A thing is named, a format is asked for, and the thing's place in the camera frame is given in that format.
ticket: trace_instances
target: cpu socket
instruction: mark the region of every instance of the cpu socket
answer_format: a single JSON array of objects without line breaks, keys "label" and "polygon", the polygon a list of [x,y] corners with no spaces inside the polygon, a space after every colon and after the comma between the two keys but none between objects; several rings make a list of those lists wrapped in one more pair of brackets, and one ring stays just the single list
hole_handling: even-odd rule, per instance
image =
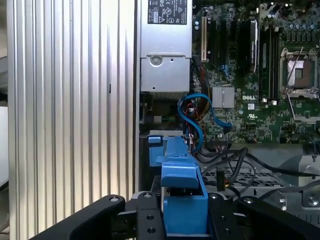
[{"label": "cpu socket", "polygon": [[289,52],[284,48],[280,58],[279,87],[283,98],[287,98],[293,119],[307,123],[320,121],[320,117],[295,114],[291,98],[304,97],[320,103],[318,84],[318,56],[316,50]]}]

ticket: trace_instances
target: ribbed aluminum panel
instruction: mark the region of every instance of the ribbed aluminum panel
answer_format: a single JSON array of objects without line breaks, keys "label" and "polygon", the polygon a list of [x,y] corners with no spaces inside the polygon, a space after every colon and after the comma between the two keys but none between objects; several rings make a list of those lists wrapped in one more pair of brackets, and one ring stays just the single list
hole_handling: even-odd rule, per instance
[{"label": "ribbed aluminum panel", "polygon": [[133,0],[7,0],[10,239],[134,188]]},{"label": "ribbed aluminum panel", "polygon": [[233,109],[235,107],[235,87],[212,87],[212,105],[217,109]]}]

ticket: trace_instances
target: motherboard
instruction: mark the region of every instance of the motherboard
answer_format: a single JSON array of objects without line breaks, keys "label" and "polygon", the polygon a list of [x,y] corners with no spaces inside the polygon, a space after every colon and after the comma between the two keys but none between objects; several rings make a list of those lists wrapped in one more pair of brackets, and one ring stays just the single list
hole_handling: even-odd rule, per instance
[{"label": "motherboard", "polygon": [[[206,68],[216,116],[232,123],[224,134],[208,112],[208,140],[318,140],[320,4],[306,4],[210,4],[193,15],[192,54]],[[191,87],[201,91],[195,74]]]}]

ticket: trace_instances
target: blue plastic latch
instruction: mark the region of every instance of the blue plastic latch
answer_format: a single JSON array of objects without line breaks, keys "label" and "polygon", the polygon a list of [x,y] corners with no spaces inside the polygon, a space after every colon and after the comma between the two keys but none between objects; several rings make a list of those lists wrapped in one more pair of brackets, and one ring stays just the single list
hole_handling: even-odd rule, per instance
[{"label": "blue plastic latch", "polygon": [[163,162],[161,187],[197,189],[199,181],[195,163]]},{"label": "blue plastic latch", "polygon": [[164,146],[161,136],[149,136],[149,164],[151,167],[159,167],[161,162],[157,161],[157,158],[164,155]]}]

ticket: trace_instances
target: power supply label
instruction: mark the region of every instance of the power supply label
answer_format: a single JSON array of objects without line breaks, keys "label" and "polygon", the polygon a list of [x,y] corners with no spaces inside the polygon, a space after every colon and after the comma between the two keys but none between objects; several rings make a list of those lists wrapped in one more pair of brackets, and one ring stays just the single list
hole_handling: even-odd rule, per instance
[{"label": "power supply label", "polygon": [[148,24],[187,25],[188,0],[149,0]]}]

